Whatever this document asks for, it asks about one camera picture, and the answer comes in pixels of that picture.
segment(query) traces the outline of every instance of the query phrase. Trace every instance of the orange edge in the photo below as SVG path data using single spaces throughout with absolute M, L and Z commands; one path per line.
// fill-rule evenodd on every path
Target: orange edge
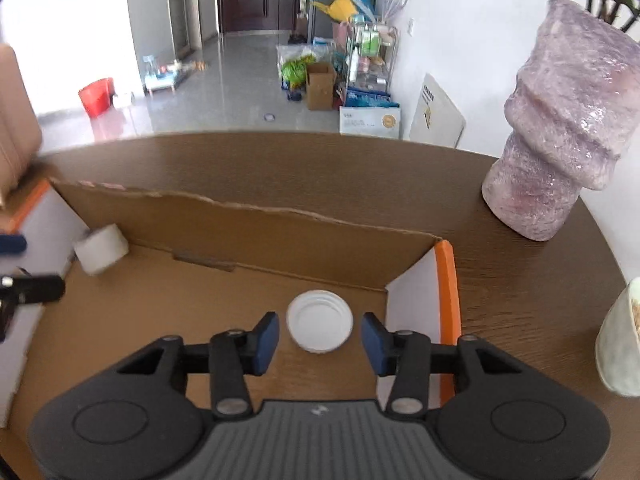
M 453 247 L 446 240 L 434 247 L 438 271 L 438 292 L 440 295 L 440 343 L 455 345 L 462 334 L 460 320 L 460 297 Z M 443 406 L 455 395 L 453 377 L 442 375 L 440 381 L 440 405 Z
M 29 193 L 27 200 L 24 201 L 18 211 L 16 211 L 9 220 L 6 230 L 9 234 L 16 234 L 20 230 L 25 218 L 29 216 L 31 211 L 33 211 L 33 209 L 38 205 L 40 199 L 49 189 L 51 189 L 51 184 L 48 180 L 41 180 L 37 186 L 33 188 L 31 193 Z

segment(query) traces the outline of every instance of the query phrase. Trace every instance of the white bottle cap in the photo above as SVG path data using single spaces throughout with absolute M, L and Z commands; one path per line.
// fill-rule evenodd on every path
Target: white bottle cap
M 353 329 L 353 314 L 340 296 L 328 290 L 300 294 L 287 309 L 287 327 L 300 347 L 316 354 L 337 349 Z

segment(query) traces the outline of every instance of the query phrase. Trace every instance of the white panel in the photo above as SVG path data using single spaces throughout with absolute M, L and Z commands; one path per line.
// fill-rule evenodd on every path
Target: white panel
M 20 231 L 27 239 L 27 250 L 19 256 L 0 257 L 0 274 L 11 274 L 16 267 L 23 267 L 32 274 L 64 276 L 73 256 L 73 244 L 84 237 L 87 226 L 55 190 L 49 189 Z M 6 426 L 42 310 L 41 305 L 20 307 L 9 335 L 0 344 L 0 428 Z
M 413 330 L 440 342 L 440 289 L 436 253 L 432 249 L 410 269 L 386 286 L 386 329 Z M 379 378 L 376 395 L 380 406 L 386 406 L 395 377 Z M 440 405 L 440 376 L 432 375 L 429 407 Z
M 427 74 L 420 89 L 409 140 L 455 148 L 465 118 L 437 81 Z

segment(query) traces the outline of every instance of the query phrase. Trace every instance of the wooden table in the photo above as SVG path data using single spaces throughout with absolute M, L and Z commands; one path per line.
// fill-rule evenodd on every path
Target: wooden table
M 598 478 L 640 478 L 640 400 L 600 383 L 593 346 L 625 282 L 581 200 L 545 243 L 495 218 L 480 195 L 493 159 L 334 134 L 231 132 L 124 140 L 44 158 L 36 174 L 220 201 L 293 207 L 427 231 L 453 244 L 463 331 L 596 402 L 612 427 Z

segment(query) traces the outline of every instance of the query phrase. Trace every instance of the ceramic pot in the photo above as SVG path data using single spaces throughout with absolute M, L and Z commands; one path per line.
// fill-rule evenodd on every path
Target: ceramic pot
M 640 337 L 632 305 L 640 305 L 640 278 L 622 291 L 596 338 L 596 366 L 604 385 L 623 397 L 640 397 Z

